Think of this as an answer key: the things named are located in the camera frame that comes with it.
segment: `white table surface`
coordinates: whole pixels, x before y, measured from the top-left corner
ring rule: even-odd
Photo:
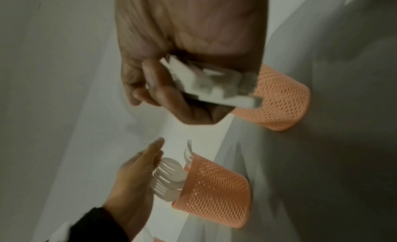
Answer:
[[[264,63],[312,89],[303,120],[235,117],[215,158],[249,179],[248,223],[190,215],[179,242],[396,240],[397,0],[345,1],[307,0],[266,46]]]

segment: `perforated container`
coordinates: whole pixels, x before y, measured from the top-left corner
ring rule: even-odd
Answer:
[[[248,180],[197,154],[173,208],[234,228],[242,227],[251,210]]]
[[[254,95],[263,98],[261,108],[236,108],[232,114],[278,131],[299,122],[311,100],[308,87],[267,65],[261,67]]]

